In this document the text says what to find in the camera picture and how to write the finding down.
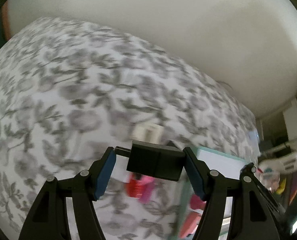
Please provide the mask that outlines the coral blue plastic toy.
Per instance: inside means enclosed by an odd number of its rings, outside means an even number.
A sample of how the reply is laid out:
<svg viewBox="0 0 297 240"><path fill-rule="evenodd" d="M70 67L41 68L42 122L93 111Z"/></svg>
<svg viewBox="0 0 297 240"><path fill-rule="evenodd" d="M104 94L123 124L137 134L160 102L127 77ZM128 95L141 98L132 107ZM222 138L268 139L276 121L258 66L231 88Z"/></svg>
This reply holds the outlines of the coral blue plastic toy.
<svg viewBox="0 0 297 240"><path fill-rule="evenodd" d="M198 227L201 220L201 214L196 212L191 212L187 215L184 224L181 227L179 237L180 239L185 239L189 235L193 235Z"/></svg>

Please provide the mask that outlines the small black rectangular block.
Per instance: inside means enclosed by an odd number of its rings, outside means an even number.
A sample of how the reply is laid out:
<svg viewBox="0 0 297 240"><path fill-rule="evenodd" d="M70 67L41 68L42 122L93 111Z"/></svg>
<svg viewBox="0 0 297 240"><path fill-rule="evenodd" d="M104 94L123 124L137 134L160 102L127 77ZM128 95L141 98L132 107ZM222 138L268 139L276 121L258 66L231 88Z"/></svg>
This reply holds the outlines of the small black rectangular block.
<svg viewBox="0 0 297 240"><path fill-rule="evenodd" d="M127 157L126 170L157 179L179 181L185 154L175 146L132 142L130 149L117 146L117 155Z"/></svg>

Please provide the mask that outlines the teal-rimmed white tray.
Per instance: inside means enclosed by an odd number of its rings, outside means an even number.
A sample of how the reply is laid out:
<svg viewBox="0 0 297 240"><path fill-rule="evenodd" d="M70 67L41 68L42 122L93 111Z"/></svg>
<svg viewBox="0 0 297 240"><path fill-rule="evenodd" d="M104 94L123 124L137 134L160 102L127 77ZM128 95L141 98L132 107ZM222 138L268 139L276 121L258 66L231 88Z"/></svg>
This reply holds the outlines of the teal-rimmed white tray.
<svg viewBox="0 0 297 240"><path fill-rule="evenodd" d="M210 202L208 199L212 189L212 182L215 178L226 178L228 180L238 180L240 170L246 165L246 162L238 157L233 157L221 152L217 152L205 147L184 149L185 153L185 172L186 178L181 192L180 211L177 218L176 234L180 239L179 234L182 225L191 212L201 214L201 220L211 209L207 208ZM206 202L204 210L193 210L190 208L190 198L192 194L196 194L202 201ZM189 235L185 239L193 239L197 232Z"/></svg>

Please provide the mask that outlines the pink helmet puppy figure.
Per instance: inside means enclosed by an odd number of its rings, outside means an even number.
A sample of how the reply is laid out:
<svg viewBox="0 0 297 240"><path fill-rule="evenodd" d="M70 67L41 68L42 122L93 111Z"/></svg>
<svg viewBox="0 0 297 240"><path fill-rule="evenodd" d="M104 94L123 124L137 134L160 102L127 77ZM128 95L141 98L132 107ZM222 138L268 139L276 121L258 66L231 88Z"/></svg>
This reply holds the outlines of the pink helmet puppy figure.
<svg viewBox="0 0 297 240"><path fill-rule="evenodd" d="M193 210L204 210L206 207L206 202L202 201L199 196L192 194L190 198L190 208Z"/></svg>

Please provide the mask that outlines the white translucent box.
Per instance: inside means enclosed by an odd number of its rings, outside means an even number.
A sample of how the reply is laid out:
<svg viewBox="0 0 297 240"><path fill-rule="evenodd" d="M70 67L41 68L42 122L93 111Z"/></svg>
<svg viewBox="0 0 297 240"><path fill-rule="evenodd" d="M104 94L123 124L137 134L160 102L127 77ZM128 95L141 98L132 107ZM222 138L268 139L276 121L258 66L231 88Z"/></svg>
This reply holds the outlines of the white translucent box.
<svg viewBox="0 0 297 240"><path fill-rule="evenodd" d="M260 156L260 149L259 149L260 139L259 139L258 131L256 129L248 132L248 141L253 149L254 155L259 157Z"/></svg>

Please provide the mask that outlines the pink and red toy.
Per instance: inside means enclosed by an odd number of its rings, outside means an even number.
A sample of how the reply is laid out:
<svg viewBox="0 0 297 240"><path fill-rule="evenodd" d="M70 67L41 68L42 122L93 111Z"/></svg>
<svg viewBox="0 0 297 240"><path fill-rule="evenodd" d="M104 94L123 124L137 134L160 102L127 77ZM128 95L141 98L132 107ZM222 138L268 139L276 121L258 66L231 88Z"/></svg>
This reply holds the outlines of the pink and red toy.
<svg viewBox="0 0 297 240"><path fill-rule="evenodd" d="M155 188L155 178L138 173L131 173L128 182L125 184L126 194L136 198L141 204L147 204Z"/></svg>

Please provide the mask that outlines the grey floral tablecloth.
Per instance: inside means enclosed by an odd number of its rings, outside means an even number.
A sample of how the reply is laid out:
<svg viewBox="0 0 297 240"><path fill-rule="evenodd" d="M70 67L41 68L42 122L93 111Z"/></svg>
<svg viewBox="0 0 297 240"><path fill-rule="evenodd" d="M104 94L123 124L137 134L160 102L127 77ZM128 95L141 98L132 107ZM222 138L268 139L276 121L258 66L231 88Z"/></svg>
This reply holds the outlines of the grey floral tablecloth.
<svg viewBox="0 0 297 240"><path fill-rule="evenodd" d="M0 227L17 239L48 176L73 177L137 124L162 144L256 162L253 113L211 77L141 38L40 18L0 49Z"/></svg>

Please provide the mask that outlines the white plastic charger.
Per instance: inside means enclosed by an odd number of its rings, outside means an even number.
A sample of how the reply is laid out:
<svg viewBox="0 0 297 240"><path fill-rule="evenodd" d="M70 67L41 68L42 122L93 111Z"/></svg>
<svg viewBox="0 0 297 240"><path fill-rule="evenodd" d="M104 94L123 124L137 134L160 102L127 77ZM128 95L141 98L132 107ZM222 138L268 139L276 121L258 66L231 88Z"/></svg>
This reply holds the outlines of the white plastic charger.
<svg viewBox="0 0 297 240"><path fill-rule="evenodd" d="M132 132L132 139L137 141L159 144L163 135L163 126L142 122L135 125Z"/></svg>

